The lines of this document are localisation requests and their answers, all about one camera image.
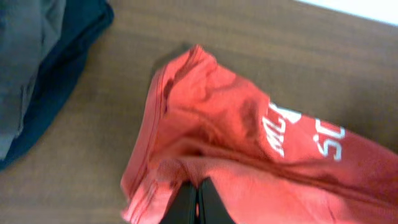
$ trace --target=red shirt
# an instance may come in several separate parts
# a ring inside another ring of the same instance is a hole
[[[152,80],[123,217],[158,223],[182,182],[207,177],[236,223],[398,223],[398,156],[278,108],[196,46]]]

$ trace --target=wood grain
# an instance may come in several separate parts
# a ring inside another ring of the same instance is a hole
[[[398,27],[286,0],[111,4],[114,24],[70,100],[0,173],[0,223],[124,223],[119,181],[153,71],[193,44],[278,105],[398,152]]]

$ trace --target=dark blue garment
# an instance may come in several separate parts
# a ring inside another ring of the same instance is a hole
[[[112,20],[105,0],[67,0],[61,38],[40,65],[24,129],[0,161],[0,170],[24,155],[50,126],[85,67],[90,45]]]

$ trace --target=gray fabric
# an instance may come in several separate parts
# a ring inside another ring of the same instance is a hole
[[[0,0],[0,159],[21,132],[40,62],[61,35],[66,0]]]

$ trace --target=folded cloth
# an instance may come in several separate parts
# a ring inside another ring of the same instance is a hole
[[[90,45],[112,20],[105,0],[67,0],[61,39],[40,65],[24,129],[0,161],[0,170],[25,154],[50,126],[84,69]]]
[[[66,0],[0,0],[0,160],[22,131],[37,70],[61,36]]]
[[[235,223],[398,223],[397,176],[393,152],[277,107],[196,46],[152,80],[122,216],[158,223],[209,177]]]

